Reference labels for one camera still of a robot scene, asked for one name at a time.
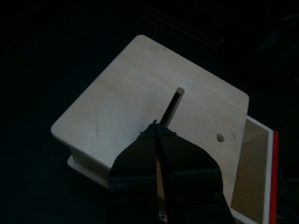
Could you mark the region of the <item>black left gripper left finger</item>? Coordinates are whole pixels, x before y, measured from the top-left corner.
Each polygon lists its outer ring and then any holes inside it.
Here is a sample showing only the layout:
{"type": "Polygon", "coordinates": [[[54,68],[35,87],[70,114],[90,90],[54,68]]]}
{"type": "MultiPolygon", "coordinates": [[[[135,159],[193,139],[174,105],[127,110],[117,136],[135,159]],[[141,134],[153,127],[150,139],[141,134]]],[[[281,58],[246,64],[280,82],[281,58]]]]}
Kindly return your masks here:
{"type": "Polygon", "coordinates": [[[159,224],[151,123],[117,156],[109,175],[107,224],[159,224]]]}

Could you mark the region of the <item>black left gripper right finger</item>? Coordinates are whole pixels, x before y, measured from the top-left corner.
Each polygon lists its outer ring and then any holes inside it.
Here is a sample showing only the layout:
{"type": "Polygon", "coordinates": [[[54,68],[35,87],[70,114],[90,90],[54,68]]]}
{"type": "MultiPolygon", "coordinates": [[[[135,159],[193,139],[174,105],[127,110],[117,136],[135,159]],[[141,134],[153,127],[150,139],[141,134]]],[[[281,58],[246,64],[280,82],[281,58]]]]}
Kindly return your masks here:
{"type": "Polygon", "coordinates": [[[155,125],[167,224],[236,224],[222,172],[208,151],[155,125]]]}

